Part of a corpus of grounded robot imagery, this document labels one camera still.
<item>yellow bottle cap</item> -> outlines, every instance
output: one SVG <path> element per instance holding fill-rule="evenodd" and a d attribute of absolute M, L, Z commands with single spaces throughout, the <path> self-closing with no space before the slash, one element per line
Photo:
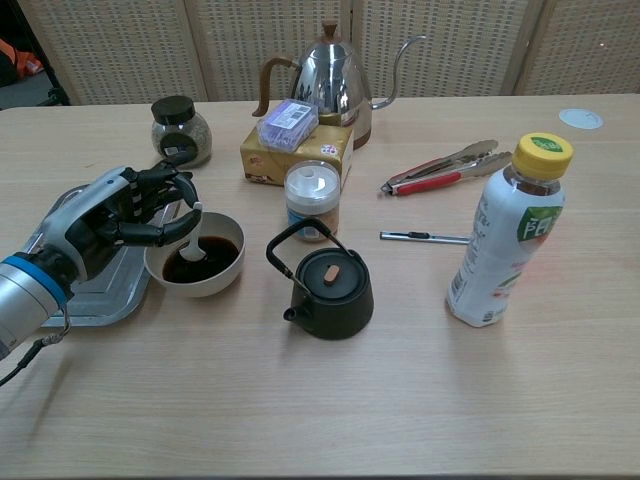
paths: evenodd
<path fill-rule="evenodd" d="M 573 157 L 573 147 L 551 133 L 528 133 L 520 139 L 513 154 L 513 166 L 537 180 L 554 180 L 564 175 Z"/>

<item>robotic hand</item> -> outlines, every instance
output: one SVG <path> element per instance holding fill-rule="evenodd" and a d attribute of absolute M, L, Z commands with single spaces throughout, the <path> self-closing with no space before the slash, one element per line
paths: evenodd
<path fill-rule="evenodd" d="M 191 177 L 168 162 L 140 172 L 116 168 L 49 215 L 39 251 L 0 263 L 0 360 L 65 308 L 72 282 L 94 278 L 122 245 L 162 246 L 185 237 L 200 221 L 199 210 L 161 227 L 148 222 L 171 202 L 193 207 Z"/>

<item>blue ring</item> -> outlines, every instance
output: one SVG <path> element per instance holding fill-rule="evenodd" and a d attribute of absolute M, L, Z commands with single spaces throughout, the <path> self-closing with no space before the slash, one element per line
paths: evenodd
<path fill-rule="evenodd" d="M 40 285 L 46 288 L 47 291 L 53 296 L 53 298 L 55 298 L 59 308 L 62 308 L 66 305 L 67 296 L 65 295 L 64 290 L 45 271 L 41 270 L 33 263 L 25 260 L 24 258 L 16 257 L 15 255 L 11 255 L 10 257 L 5 258 L 2 263 L 6 263 L 7 265 L 11 265 L 12 267 L 16 267 L 17 269 L 22 270 L 24 273 L 32 277 Z"/>

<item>dark liquid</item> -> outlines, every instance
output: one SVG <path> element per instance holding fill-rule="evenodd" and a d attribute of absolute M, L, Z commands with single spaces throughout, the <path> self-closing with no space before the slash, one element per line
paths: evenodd
<path fill-rule="evenodd" d="M 167 282 L 194 283 L 206 280 L 228 268 L 240 253 L 236 246 L 225 238 L 200 237 L 198 246 L 206 255 L 202 260 L 189 262 L 180 255 L 180 249 L 186 246 L 186 243 L 180 245 L 164 264 L 162 277 Z"/>

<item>woven panel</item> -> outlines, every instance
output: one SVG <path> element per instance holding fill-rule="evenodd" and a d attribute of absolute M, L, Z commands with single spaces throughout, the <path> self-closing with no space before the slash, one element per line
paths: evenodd
<path fill-rule="evenodd" d="M 357 2 L 354 42 L 373 95 L 391 93 L 395 55 L 418 34 L 428 39 L 400 63 L 400 96 L 498 95 L 526 6 L 527 0 Z"/>
<path fill-rule="evenodd" d="M 640 2 L 562 0 L 544 31 L 525 95 L 640 89 Z"/>
<path fill-rule="evenodd" d="M 322 20 L 338 20 L 349 36 L 340 0 L 193 0 L 187 9 L 212 100 L 257 100 L 262 64 L 274 54 L 298 58 L 320 36 Z M 291 76 L 273 69 L 271 98 L 288 96 Z"/>
<path fill-rule="evenodd" d="M 21 6 L 75 103 L 147 103 L 171 94 L 206 100 L 182 1 Z"/>

